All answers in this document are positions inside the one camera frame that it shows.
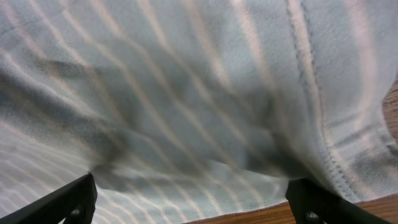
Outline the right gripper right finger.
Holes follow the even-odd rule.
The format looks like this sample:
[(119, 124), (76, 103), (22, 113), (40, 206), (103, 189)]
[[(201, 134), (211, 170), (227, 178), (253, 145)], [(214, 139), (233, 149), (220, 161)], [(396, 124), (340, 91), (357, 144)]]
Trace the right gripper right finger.
[(388, 224), (308, 179), (289, 181), (285, 197), (297, 224)]

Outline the light blue striped baby pants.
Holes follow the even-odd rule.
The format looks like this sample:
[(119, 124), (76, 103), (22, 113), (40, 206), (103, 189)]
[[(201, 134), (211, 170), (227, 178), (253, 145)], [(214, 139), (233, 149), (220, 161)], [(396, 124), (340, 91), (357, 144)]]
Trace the light blue striped baby pants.
[(397, 193), (397, 2), (1, 2), (1, 215), (91, 172), (95, 223)]

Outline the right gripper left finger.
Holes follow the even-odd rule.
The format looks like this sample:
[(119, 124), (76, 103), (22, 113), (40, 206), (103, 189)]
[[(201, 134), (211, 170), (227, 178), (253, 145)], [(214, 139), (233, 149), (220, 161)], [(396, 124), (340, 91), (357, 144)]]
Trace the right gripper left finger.
[(91, 173), (1, 218), (1, 224), (91, 224), (98, 197)]

